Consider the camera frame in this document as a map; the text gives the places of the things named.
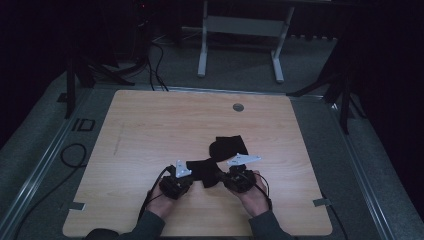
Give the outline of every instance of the cable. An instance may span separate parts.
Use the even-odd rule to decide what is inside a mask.
[[[155,72],[155,75],[156,75],[156,80],[159,82],[159,84],[160,84],[163,88],[165,88],[165,89],[166,89],[166,91],[167,91],[167,92],[169,92],[169,90],[168,90],[168,88],[166,87],[165,83],[162,81],[162,78],[161,78],[161,77],[159,77],[159,65],[160,65],[160,63],[162,62],[162,59],[163,59],[163,48],[162,48],[161,46],[159,46],[158,44],[153,43],[153,42],[152,42],[152,45],[153,45],[153,46],[155,46],[155,47],[157,47],[157,48],[159,48],[159,49],[160,49],[160,51],[161,51],[159,61],[158,61],[158,63],[156,64],[156,69],[155,69],[155,71],[154,71],[154,72]]]
[[[162,170],[162,172],[161,172],[161,173],[159,174],[159,176],[156,178],[156,181],[155,181],[155,183],[153,184],[152,188],[151,188],[151,189],[147,192],[146,198],[144,199],[143,205],[141,206],[140,213],[138,214],[138,219],[137,219],[137,221],[138,221],[138,220],[140,220],[141,216],[143,216],[143,213],[144,213],[144,211],[146,210],[147,205],[148,205],[151,201],[153,201],[153,200],[155,200],[156,198],[158,198],[158,197],[162,196],[162,194],[160,194],[159,196],[156,196],[156,197],[154,197],[154,198],[152,198],[152,199],[151,199],[151,196],[152,196],[153,190],[155,189],[156,185],[158,184],[158,182],[159,182],[159,181],[160,181],[160,179],[162,178],[162,175],[163,175],[166,171],[168,171],[168,168],[169,168],[169,167],[166,167],[165,169],[163,169],[163,170]]]
[[[324,198],[327,198],[327,196],[325,196],[325,194],[324,194],[324,192],[323,192],[322,190],[321,190],[321,194],[322,194],[322,196],[323,196]],[[340,220],[339,216],[337,215],[336,210],[334,210],[333,205],[330,205],[329,207],[330,207],[331,211],[334,213],[334,216],[336,217],[336,220],[337,220],[337,222],[339,223],[340,228],[342,229],[342,232],[343,232],[344,238],[345,238],[346,240],[348,240],[349,238],[347,237],[346,230],[345,230],[345,228],[344,228],[344,226],[343,226],[343,224],[342,224],[342,221]]]
[[[73,146],[80,146],[83,149],[83,157],[81,158],[81,161],[77,164],[77,165],[72,165],[67,163],[64,158],[63,158],[63,153],[69,149],[70,147]],[[18,228],[16,229],[15,232],[15,236],[13,239],[18,239],[19,236],[19,232],[21,231],[22,226],[24,225],[25,221],[27,220],[27,218],[29,217],[29,215],[31,215],[31,213],[38,207],[38,205],[40,205],[44,200],[46,200],[47,197],[50,196],[50,194],[52,194],[54,191],[56,191],[60,186],[62,186],[66,181],[68,181],[77,171],[78,169],[87,166],[87,164],[83,164],[85,161],[85,157],[87,156],[87,149],[85,148],[84,145],[80,144],[80,143],[74,143],[71,144],[67,147],[65,147],[64,149],[62,149],[61,153],[60,153],[60,159],[61,161],[68,167],[73,168],[74,170],[65,178],[63,179],[59,184],[57,184],[52,190],[50,190],[46,195],[44,195],[40,200],[38,200],[38,202],[35,203],[35,205],[24,215],[24,217],[22,218],[21,222],[19,223]]]
[[[155,87],[153,87],[153,73],[152,73],[152,64],[150,63],[150,58],[147,57],[147,66],[149,66],[149,83],[150,87],[153,91],[155,91]]]
[[[138,70],[137,72],[135,72],[135,73],[134,73],[134,74],[132,74],[132,75],[125,76],[125,79],[129,79],[129,78],[135,77],[135,76],[137,76],[138,74],[142,73],[142,72],[146,69],[146,65],[147,65],[147,63],[143,64],[143,69]]]
[[[244,179],[246,179],[249,183],[251,183],[251,184],[253,184],[253,186],[255,186],[263,195],[264,195],[264,197],[265,197],[265,199],[266,199],[266,201],[267,201],[267,203],[268,203],[268,208],[269,208],[269,210],[272,210],[272,201],[271,201],[271,198],[269,198],[269,186],[267,187],[268,188],[268,194],[261,188],[261,187],[259,187],[258,186],[258,184],[256,184],[256,183],[254,183],[254,182],[252,182],[252,181],[250,181],[250,179],[246,176],[246,175],[244,175],[243,173],[240,173],[240,172],[237,172],[237,174],[239,175],[239,176],[241,176],[241,177],[243,177]]]
[[[258,174],[258,173],[254,173],[255,175],[258,175],[259,177],[261,177],[264,181],[265,181],[265,184],[266,184],[266,189],[267,189],[267,192],[268,192],[268,197],[269,197],[269,184],[268,184],[268,181],[262,176],[262,175],[260,175],[260,174]]]
[[[117,70],[117,71],[113,71],[113,73],[116,73],[119,76],[126,76],[126,75],[129,75],[129,74],[135,72],[136,70],[139,70],[140,68],[145,67],[145,66],[146,66],[146,63],[139,59],[139,60],[137,60],[137,62],[135,63],[134,66],[124,68],[124,69],[121,69],[121,70]]]

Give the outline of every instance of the wooden table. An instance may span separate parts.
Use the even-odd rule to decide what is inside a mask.
[[[233,109],[244,106],[242,112]],[[63,227],[66,236],[92,229],[131,231],[146,192],[176,160],[209,158],[217,136],[240,135],[248,163],[268,180],[274,212],[292,235],[328,235],[332,226],[303,138],[286,96],[254,94],[118,91],[93,149]],[[219,163],[223,171],[228,167]],[[204,189],[195,182],[167,219],[162,236],[249,236],[249,216],[222,183]]]

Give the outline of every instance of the dark background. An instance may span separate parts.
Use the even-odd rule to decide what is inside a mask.
[[[181,8],[168,9],[180,14],[158,20],[166,31],[177,35],[175,26],[164,23],[198,27],[202,14],[201,1],[180,3]],[[70,44],[77,43],[81,51],[105,64],[116,64],[119,56],[131,58],[134,46],[128,47],[128,43],[134,39],[137,22],[131,6],[132,1],[112,0],[0,3],[0,146],[19,127],[50,82],[64,72]],[[280,9],[264,9],[271,18],[280,13]],[[249,7],[239,14],[249,11],[264,14]],[[423,12],[419,1],[385,1],[371,12],[355,15],[346,8],[305,5],[296,9],[290,29],[292,35],[307,38],[339,38],[327,70],[337,71],[350,62],[352,54],[359,56],[354,92],[360,96],[365,113],[422,218]]]

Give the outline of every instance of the gray carpet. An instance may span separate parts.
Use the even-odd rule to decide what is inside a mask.
[[[312,83],[316,80],[335,44],[325,40],[311,42],[303,39],[287,40],[281,58],[286,81],[278,84],[274,81],[269,52],[266,47],[263,47],[267,46],[265,43],[261,44],[260,50],[254,50],[240,47],[240,44],[234,46],[224,45],[222,41],[212,42],[206,77],[198,78],[196,75],[199,42],[196,36],[187,39],[181,48],[172,44],[167,45],[166,39],[159,39],[156,42],[161,43],[165,52],[159,75],[172,90],[184,87],[261,93],[285,93]],[[154,64],[159,59],[159,53],[157,48],[151,51]],[[146,90],[150,88],[147,71],[129,77],[128,80],[137,84],[135,87],[125,88]],[[2,218],[12,207],[11,204],[22,184],[49,148],[50,142],[54,140],[61,126],[72,126],[77,118],[96,120],[91,132],[68,129],[58,149],[61,150],[71,143],[78,142],[87,147],[88,156],[90,155],[112,96],[116,89],[124,87],[101,82],[94,90],[78,88],[79,99],[83,98],[81,96],[87,96],[87,99],[81,103],[81,107],[77,109],[71,120],[63,120],[65,105],[56,102],[59,94],[65,91],[64,88],[65,78],[62,75],[46,90],[27,120],[0,152],[2,196],[0,216]],[[311,94],[322,95],[325,89],[326,87],[317,89]],[[383,238],[379,235],[367,206],[368,203],[358,184],[358,178],[352,167],[352,155],[335,121],[334,112],[327,104],[315,97],[302,97],[293,99],[292,102],[319,186],[332,201],[349,239]],[[364,171],[381,204],[393,236],[395,239],[422,239],[423,223],[399,183],[378,137],[375,136],[366,119],[353,115],[356,118],[349,119],[351,131],[349,139],[364,166]],[[77,163],[81,157],[82,151],[79,148],[69,149],[65,154],[65,158],[73,163]],[[60,161],[57,152],[30,207],[71,171],[72,169],[64,166]],[[63,236],[61,229],[67,216],[67,207],[73,200],[83,172],[83,169],[78,170],[69,181],[35,208],[20,230],[19,239],[67,239]],[[330,209],[328,212],[334,228],[331,235],[299,237],[299,239],[344,239],[334,213]]]

